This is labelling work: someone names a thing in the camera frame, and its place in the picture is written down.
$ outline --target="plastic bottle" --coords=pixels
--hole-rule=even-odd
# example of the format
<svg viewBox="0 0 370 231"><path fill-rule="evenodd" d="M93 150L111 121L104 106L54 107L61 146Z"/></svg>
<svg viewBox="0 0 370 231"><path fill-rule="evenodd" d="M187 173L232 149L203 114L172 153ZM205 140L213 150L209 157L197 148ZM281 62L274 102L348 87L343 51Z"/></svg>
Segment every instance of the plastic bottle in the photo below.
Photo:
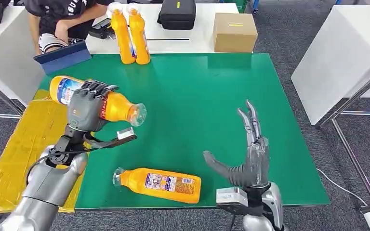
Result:
<svg viewBox="0 0 370 231"><path fill-rule="evenodd" d="M58 103L68 105L74 91L83 83L83 80L73 77L56 76L50 82L50 97ZM99 116L111 122L127 121L137 127L145 120L146 108L142 103L131 103L121 93L110 92L104 100Z"/></svg>
<svg viewBox="0 0 370 231"><path fill-rule="evenodd" d="M123 7L118 2L114 2L112 6L111 27L117 36L121 61L123 64L132 64L135 62L135 53L128 33L127 21L122 13Z"/></svg>
<svg viewBox="0 0 370 231"><path fill-rule="evenodd" d="M135 3L128 4L129 24L132 37L132 44L135 52L135 61L138 64L147 64L151 61L147 41L145 37L145 21L141 17L139 6Z"/></svg>
<svg viewBox="0 0 370 231"><path fill-rule="evenodd" d="M115 186L124 185L135 193L188 204L199 202L201 183L197 176L148 168L129 171L119 167L113 175Z"/></svg>

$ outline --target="yellow mat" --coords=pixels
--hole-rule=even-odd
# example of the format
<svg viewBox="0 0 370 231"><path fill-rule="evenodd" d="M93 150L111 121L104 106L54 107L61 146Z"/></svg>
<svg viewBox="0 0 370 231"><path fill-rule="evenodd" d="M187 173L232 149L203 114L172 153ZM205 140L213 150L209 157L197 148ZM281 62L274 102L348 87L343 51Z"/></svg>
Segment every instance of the yellow mat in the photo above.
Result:
<svg viewBox="0 0 370 231"><path fill-rule="evenodd" d="M47 96L47 92L38 93L35 98ZM0 213L11 212L19 203L27 169L46 146L57 143L65 125L65 106L50 99L30 102L0 157ZM79 177L60 212L74 212L82 179Z"/></svg>

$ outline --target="bottle label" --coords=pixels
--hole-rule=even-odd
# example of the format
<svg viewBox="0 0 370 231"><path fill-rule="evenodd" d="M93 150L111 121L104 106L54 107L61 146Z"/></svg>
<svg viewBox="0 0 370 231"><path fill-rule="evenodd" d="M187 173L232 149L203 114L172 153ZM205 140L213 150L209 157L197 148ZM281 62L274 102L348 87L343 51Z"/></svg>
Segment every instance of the bottle label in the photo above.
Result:
<svg viewBox="0 0 370 231"><path fill-rule="evenodd" d="M189 178L171 177L148 173L145 180L145 187L149 189L193 194L195 181Z"/></svg>
<svg viewBox="0 0 370 231"><path fill-rule="evenodd" d="M106 108L107 108L108 97L103 99L103 106L101 107L100 118L106 119Z"/></svg>
<svg viewBox="0 0 370 231"><path fill-rule="evenodd" d="M131 28L130 30L128 31L128 34L130 35L130 50L131 50L131 56L134 57L134 58L137 58L137 47L135 46L135 41L134 39L132 38L132 32L131 32Z"/></svg>
<svg viewBox="0 0 370 231"><path fill-rule="evenodd" d="M57 88L57 100L59 103L68 105L75 90L83 84L69 78L63 78Z"/></svg>
<svg viewBox="0 0 370 231"><path fill-rule="evenodd" d="M144 31L144 30L143 30L143 37L144 37L145 49L147 50L147 53L149 53L149 50L148 50L148 43L147 43L147 41L146 41L145 31Z"/></svg>

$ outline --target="white cable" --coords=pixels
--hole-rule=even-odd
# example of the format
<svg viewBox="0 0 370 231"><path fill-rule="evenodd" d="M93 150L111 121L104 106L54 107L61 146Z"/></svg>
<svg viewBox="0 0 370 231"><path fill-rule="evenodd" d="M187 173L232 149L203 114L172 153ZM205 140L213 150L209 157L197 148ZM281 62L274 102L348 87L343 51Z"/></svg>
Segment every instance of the white cable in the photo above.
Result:
<svg viewBox="0 0 370 231"><path fill-rule="evenodd" d="M348 191L347 189L345 189L345 188L341 187L340 185L338 185L337 183L335 183L334 181L332 181L332 180L331 180L330 178L328 178L328 177L327 177L327 175L325 175L325 173L324 173L323 171L321 171L320 169L318 169L318 168L316 168L316 169L317 169L317 171L321 172L321 173L322 173L322 174L327 178L327 180L329 180L329 181L330 181L331 183L333 183L335 186L337 186L338 188L340 188L340 189L342 189L342 190L346 191L347 193L349 193L349 194L353 195L354 197L358 198L358 200L360 200L360 201L361 201L365 206L368 206L368 205L367 205L367 203L365 203L365 201L361 199L361 197L357 196L355 193Z"/></svg>

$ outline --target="white shorts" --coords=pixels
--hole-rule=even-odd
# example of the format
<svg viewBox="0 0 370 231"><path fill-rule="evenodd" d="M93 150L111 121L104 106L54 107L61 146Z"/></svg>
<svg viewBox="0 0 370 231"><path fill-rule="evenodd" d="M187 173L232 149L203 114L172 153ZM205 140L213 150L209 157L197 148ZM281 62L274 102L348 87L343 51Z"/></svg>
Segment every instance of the white shorts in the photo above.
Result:
<svg viewBox="0 0 370 231"><path fill-rule="evenodd" d="M78 41L81 41L81 39L69 38L70 45ZM39 49L42 53L46 53L50 48L62 48L66 46L67 43L52 34L42 34L39 37Z"/></svg>

